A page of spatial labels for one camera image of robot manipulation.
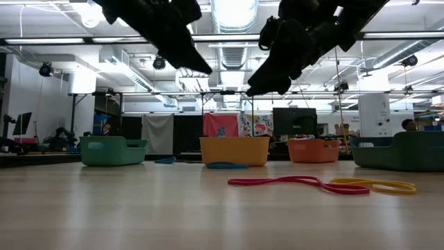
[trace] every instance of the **green bin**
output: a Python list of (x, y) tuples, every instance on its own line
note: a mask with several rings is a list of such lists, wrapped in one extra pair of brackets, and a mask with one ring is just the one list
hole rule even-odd
[(146, 140), (121, 136), (80, 137), (82, 163), (87, 166), (123, 166), (145, 161)]
[[(444, 132), (401, 132), (394, 137), (351, 137), (356, 165), (405, 172), (444, 172)], [(362, 147), (371, 143), (373, 147)]]

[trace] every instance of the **orange bin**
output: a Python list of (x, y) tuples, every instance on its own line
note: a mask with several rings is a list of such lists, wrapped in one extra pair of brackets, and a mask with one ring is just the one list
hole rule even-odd
[(269, 137), (201, 137), (204, 164), (228, 162), (260, 167), (268, 158)]
[(294, 163), (332, 163), (339, 157), (339, 141), (289, 140), (290, 159)]

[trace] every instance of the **pole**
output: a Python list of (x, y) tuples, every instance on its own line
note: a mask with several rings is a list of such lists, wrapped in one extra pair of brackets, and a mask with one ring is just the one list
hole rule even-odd
[(123, 95), (119, 93), (120, 96), (120, 108), (119, 108), (119, 135), (122, 135), (122, 113), (123, 113)]
[(203, 97), (205, 96), (204, 93), (201, 93), (202, 96), (202, 136), (205, 135), (205, 123), (203, 122), (203, 106), (205, 105), (205, 103), (203, 102)]
[(255, 97), (251, 97), (251, 129), (253, 137), (255, 136)]
[(76, 98), (77, 94), (72, 95), (72, 111), (71, 111), (71, 134), (74, 134), (74, 119), (76, 116)]

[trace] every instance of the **yellow bin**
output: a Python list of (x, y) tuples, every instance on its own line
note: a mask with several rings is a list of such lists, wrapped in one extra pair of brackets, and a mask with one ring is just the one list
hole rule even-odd
[(229, 162), (260, 167), (268, 158), (269, 137), (201, 137), (204, 164)]

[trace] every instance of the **dark green bin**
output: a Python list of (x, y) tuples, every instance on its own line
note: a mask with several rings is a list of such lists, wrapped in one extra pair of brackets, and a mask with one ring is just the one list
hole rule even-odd
[[(360, 147), (361, 143), (373, 147)], [(401, 132), (394, 137), (351, 137), (356, 165), (406, 172), (444, 172), (444, 132)]]

